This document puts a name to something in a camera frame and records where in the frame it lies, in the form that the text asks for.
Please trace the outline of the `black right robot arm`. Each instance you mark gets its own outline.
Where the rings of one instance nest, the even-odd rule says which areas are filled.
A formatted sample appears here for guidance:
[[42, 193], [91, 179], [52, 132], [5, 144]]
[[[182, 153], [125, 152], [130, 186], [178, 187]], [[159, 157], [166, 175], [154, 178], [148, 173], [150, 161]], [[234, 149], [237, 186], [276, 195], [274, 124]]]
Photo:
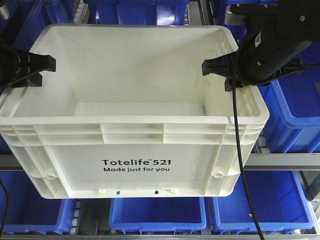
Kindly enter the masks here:
[[225, 77], [227, 92], [246, 86], [267, 86], [284, 76], [319, 67], [297, 58], [320, 40], [318, 0], [280, 0], [277, 5], [232, 4], [246, 27], [234, 52], [203, 61], [202, 75]]

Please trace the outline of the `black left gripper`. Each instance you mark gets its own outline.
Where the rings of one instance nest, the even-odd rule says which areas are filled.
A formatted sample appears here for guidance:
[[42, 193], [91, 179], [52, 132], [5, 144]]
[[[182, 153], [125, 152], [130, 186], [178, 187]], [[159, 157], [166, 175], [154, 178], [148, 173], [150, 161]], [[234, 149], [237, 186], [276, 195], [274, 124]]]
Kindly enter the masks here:
[[40, 72], [56, 71], [56, 59], [50, 55], [40, 55], [14, 49], [0, 38], [0, 87], [10, 85], [15, 78], [25, 78], [11, 85], [12, 88], [41, 87]]

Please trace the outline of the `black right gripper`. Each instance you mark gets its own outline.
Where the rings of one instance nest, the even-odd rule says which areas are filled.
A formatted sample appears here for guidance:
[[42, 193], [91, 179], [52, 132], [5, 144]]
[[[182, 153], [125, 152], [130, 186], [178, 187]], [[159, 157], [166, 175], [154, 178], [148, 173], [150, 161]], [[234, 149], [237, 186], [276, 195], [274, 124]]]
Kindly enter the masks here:
[[281, 36], [277, 21], [269, 20], [261, 29], [247, 32], [239, 52], [205, 59], [201, 71], [203, 76], [215, 74], [225, 77], [225, 92], [247, 85], [261, 86], [272, 81], [275, 73], [304, 49], [304, 40]]

